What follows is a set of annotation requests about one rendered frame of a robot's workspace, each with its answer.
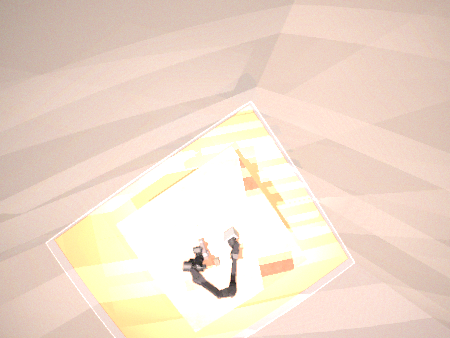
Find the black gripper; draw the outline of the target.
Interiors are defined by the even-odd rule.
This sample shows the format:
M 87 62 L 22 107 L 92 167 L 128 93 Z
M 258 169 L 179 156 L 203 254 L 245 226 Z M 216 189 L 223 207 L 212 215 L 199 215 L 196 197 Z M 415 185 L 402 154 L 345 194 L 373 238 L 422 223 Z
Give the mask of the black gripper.
M 200 248 L 200 246 L 195 246 L 195 247 L 193 247 L 193 252 L 194 252 L 194 254 L 196 255 L 196 261 L 201 261 L 202 263 L 205 261 L 205 258 L 204 258 L 204 255 L 203 255 L 203 253 L 202 253 L 202 251 L 201 251 L 201 248 Z M 205 269 L 207 269 L 207 264 L 205 263 L 203 263 L 203 265 L 202 266 L 204 266 L 205 267 Z

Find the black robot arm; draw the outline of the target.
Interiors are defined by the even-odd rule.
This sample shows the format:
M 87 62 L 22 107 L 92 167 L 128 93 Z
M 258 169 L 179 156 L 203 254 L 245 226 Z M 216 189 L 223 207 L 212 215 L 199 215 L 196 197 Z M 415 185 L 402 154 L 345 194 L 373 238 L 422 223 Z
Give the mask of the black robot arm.
M 237 278 L 237 263 L 240 253 L 240 244 L 237 242 L 234 236 L 230 238 L 227 242 L 231 248 L 230 259 L 232 259 L 231 280 L 229 287 L 219 290 L 214 285 L 209 283 L 201 274 L 202 272 L 204 272 L 205 267 L 202 266 L 203 263 L 201 261 L 196 261 L 197 257 L 195 259 L 189 259 L 188 261 L 183 262 L 183 269 L 182 269 L 183 272 L 185 271 L 190 272 L 192 276 L 192 281 L 198 285 L 203 286 L 206 290 L 210 291 L 212 294 L 214 294 L 214 296 L 217 299 L 228 297 L 234 298 L 237 292 L 236 278 Z

